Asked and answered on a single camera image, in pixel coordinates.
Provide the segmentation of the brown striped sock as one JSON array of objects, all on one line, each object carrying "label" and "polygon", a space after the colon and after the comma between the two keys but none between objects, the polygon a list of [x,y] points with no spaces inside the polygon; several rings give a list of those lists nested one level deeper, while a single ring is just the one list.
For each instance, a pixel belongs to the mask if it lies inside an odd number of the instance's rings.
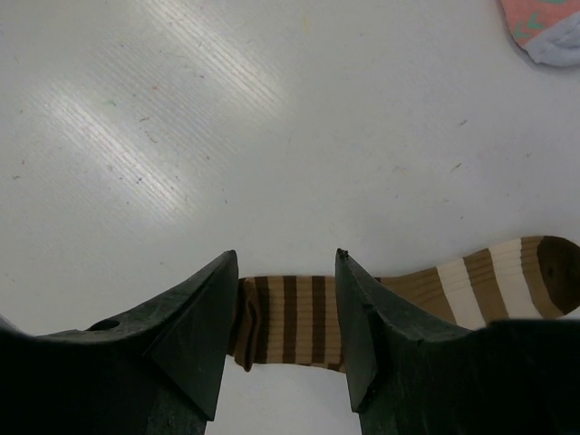
[{"label": "brown striped sock", "polygon": [[[470,330],[503,319],[558,319],[579,306],[579,247],[562,237],[521,237],[379,281],[420,309]],[[227,353],[245,371],[285,363],[341,372],[334,277],[239,279]]]}]

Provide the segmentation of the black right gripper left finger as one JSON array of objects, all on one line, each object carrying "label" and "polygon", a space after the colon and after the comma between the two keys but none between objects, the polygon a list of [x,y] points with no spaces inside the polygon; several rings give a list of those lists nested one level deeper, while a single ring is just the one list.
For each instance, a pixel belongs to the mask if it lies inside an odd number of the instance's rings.
[{"label": "black right gripper left finger", "polygon": [[237,254],[86,330],[1,323],[4,434],[201,434],[215,418]]}]

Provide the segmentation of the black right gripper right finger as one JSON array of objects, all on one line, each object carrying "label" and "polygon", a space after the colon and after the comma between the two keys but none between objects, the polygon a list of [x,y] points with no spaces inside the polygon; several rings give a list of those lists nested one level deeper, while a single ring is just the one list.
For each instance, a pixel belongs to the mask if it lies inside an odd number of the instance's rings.
[{"label": "black right gripper right finger", "polygon": [[576,434],[579,324],[499,321],[475,331],[335,257],[343,364],[365,434]]}]

